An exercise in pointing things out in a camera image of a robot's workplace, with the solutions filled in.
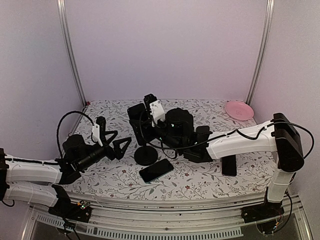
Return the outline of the black phone stand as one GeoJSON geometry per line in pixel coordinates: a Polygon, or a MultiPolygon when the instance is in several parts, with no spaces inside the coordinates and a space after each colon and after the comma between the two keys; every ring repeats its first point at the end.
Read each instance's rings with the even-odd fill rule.
{"type": "Polygon", "coordinates": [[[145,141],[138,139],[137,140],[139,148],[134,152],[134,160],[138,165],[141,166],[150,166],[158,160],[157,150],[146,144],[145,141]]]}

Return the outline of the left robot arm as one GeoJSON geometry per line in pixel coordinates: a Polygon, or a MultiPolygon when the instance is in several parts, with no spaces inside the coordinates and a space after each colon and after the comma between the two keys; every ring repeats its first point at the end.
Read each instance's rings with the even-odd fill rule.
{"type": "Polygon", "coordinates": [[[116,140],[118,132],[106,131],[95,144],[86,144],[74,134],[63,144],[64,156],[54,161],[22,159],[0,151],[0,199],[37,203],[55,209],[63,216],[74,213],[74,205],[63,189],[78,180],[93,164],[103,158],[120,160],[131,137],[116,140]]]}

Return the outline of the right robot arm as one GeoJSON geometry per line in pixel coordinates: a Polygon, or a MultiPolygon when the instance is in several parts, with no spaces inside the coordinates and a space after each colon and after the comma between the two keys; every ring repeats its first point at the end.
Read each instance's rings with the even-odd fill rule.
{"type": "Polygon", "coordinates": [[[194,117],[181,108],[156,113],[140,103],[130,107],[127,114],[140,145],[135,152],[137,162],[147,163],[147,152],[158,149],[151,143],[154,139],[161,142],[160,149],[173,150],[194,163],[217,159],[232,163],[232,158],[239,154],[277,153],[277,167],[267,187],[265,202],[258,208],[262,218],[269,218],[278,210],[292,178],[305,163],[300,134],[282,113],[275,113],[272,120],[260,125],[230,132],[212,132],[207,125],[195,128],[194,117]]]}

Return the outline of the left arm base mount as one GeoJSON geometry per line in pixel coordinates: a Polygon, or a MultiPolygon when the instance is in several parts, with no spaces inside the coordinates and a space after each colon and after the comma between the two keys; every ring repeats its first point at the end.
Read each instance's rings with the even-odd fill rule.
{"type": "Polygon", "coordinates": [[[61,217],[64,220],[74,220],[82,223],[88,223],[92,214],[91,202],[80,200],[72,203],[70,197],[63,187],[52,185],[56,192],[57,202],[54,206],[48,208],[48,213],[61,217]]]}

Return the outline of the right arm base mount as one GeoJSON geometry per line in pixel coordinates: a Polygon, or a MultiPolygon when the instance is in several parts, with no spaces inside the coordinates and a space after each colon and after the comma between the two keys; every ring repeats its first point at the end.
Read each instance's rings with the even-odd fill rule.
{"type": "Polygon", "coordinates": [[[283,201],[271,202],[268,200],[268,193],[269,188],[267,187],[263,203],[241,208],[241,217],[245,223],[274,218],[284,213],[283,201]]]}

